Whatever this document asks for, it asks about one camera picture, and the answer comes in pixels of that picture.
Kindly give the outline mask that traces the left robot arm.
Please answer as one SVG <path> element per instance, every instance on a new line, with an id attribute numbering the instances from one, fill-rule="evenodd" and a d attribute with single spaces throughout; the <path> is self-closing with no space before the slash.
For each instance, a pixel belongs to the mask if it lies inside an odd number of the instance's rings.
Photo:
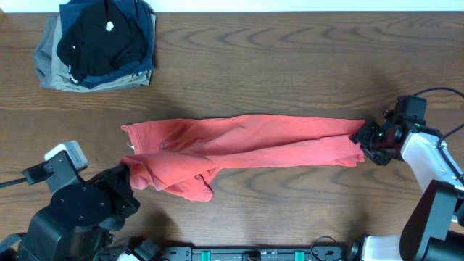
<path id="1" fill-rule="evenodd" d="M 160 247 L 147 237 L 112 246 L 113 233 L 139 207 L 127 167 L 107 169 L 54 192 L 49 205 L 32 217 L 27 232 L 1 242 L 1 259 L 161 260 Z"/>

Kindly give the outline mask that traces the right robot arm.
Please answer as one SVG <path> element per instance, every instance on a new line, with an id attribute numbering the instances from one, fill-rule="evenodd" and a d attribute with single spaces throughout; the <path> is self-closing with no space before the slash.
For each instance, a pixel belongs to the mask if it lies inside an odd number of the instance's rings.
<path id="1" fill-rule="evenodd" d="M 376 165 L 407 163 L 423 193 L 400 234 L 366 236 L 349 249 L 349 260 L 462 260 L 463 172 L 422 120 L 368 122 L 350 136 Z"/>

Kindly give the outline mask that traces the coral red t-shirt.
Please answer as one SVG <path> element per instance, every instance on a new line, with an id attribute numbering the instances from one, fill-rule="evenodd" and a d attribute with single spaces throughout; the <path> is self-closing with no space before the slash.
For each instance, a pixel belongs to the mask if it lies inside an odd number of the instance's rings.
<path id="1" fill-rule="evenodd" d="M 124 125 L 134 153 L 120 162 L 130 184 L 194 202 L 213 197 L 210 183 L 223 169 L 340 165 L 363 162 L 349 140 L 364 120 L 285 115 L 173 119 Z"/>

